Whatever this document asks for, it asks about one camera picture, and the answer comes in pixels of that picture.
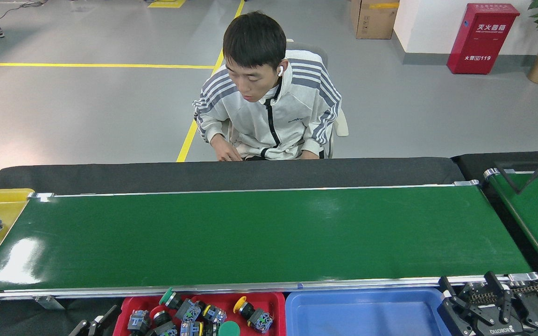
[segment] gray baseboard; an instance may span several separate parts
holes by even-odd
[[[450,57],[450,54],[406,53],[395,31],[391,34],[391,42],[402,64],[446,65]],[[536,57],[536,55],[499,55],[495,67],[530,67],[534,64]]]

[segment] hand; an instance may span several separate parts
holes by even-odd
[[[318,158],[319,158],[318,155],[310,151],[303,151],[303,155],[300,156],[300,159],[302,160],[314,160]]]
[[[211,146],[215,149],[217,161],[242,161],[242,157],[235,147],[227,142],[221,134],[215,134],[211,139]]]

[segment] black hair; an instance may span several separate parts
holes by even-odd
[[[269,64],[276,70],[285,57],[286,34],[260,11],[235,18],[224,34],[224,58],[244,68]]]

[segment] chain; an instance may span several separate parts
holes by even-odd
[[[532,294],[535,293],[538,295],[538,283],[536,285],[518,287],[511,289],[513,294]],[[469,296],[469,302],[476,305],[482,304],[493,304],[497,300],[497,296],[491,292],[482,293],[482,294],[472,294]]]

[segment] man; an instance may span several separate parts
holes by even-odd
[[[319,55],[286,51],[279,24],[260,12],[235,18],[224,34],[226,64],[194,106],[203,140],[219,161],[319,159],[341,96]],[[231,122],[226,138],[222,122]]]

